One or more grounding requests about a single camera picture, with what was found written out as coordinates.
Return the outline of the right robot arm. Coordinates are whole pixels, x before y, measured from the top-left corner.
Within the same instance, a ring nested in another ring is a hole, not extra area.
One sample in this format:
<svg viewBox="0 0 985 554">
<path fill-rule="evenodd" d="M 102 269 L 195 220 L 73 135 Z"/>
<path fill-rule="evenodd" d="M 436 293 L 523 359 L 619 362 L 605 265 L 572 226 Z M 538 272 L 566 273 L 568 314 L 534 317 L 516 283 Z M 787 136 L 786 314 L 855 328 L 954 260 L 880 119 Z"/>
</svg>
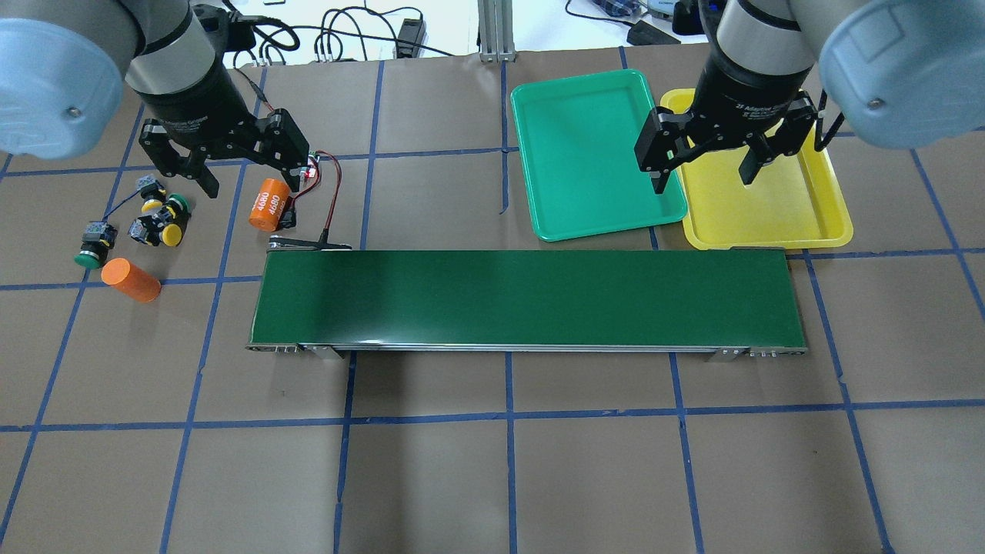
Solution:
<svg viewBox="0 0 985 554">
<path fill-rule="evenodd" d="M 727 1 L 697 4 L 710 40 L 692 105 L 656 106 L 636 140 L 641 172 L 662 193 L 680 165 L 746 148 L 749 185 L 779 155 L 822 134 L 828 101 L 883 149 L 914 149 L 983 125 L 981 1 Z"/>
</svg>

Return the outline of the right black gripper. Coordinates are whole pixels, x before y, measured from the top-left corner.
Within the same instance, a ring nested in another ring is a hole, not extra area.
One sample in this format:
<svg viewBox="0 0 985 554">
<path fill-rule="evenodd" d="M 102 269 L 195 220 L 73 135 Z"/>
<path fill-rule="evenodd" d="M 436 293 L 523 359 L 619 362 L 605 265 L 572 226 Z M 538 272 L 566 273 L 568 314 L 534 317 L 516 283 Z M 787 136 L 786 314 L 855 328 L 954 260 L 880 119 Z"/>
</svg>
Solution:
<svg viewBox="0 0 985 554">
<path fill-rule="evenodd" d="M 802 90 L 807 76 L 807 70 L 761 74 L 710 54 L 685 112 L 658 105 L 645 118 L 634 146 L 638 169 L 649 172 L 654 192 L 663 194 L 672 171 L 686 162 L 746 146 L 739 175 L 752 185 L 779 155 L 802 150 L 817 117 Z"/>
</svg>

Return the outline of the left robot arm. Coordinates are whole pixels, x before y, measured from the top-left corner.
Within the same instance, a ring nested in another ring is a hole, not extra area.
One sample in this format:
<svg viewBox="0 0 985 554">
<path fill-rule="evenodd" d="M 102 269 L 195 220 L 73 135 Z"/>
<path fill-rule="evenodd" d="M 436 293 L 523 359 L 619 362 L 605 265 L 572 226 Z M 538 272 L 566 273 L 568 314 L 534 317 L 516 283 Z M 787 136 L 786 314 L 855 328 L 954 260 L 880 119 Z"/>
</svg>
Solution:
<svg viewBox="0 0 985 554">
<path fill-rule="evenodd" d="M 283 108 L 253 115 L 224 66 L 267 18 L 187 1 L 4 1 L 1 13 L 4 153 L 88 153 L 127 85 L 150 110 L 139 144 L 161 173 L 214 199 L 207 161 L 246 159 L 299 190 L 309 141 Z"/>
</svg>

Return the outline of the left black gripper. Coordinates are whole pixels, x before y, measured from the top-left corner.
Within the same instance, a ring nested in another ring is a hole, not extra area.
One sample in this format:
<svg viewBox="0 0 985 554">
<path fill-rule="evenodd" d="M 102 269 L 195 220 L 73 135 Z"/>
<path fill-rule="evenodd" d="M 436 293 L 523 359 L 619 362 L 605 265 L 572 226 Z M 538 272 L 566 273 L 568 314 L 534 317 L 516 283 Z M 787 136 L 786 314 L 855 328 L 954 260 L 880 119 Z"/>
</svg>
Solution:
<svg viewBox="0 0 985 554">
<path fill-rule="evenodd" d="M 292 193 L 309 170 L 309 141 L 288 110 L 254 115 L 226 73 L 210 73 L 185 91 L 139 92 L 150 116 L 139 146 L 166 176 L 194 180 L 208 199 L 219 196 L 219 180 L 207 160 L 246 159 L 282 173 Z"/>
</svg>

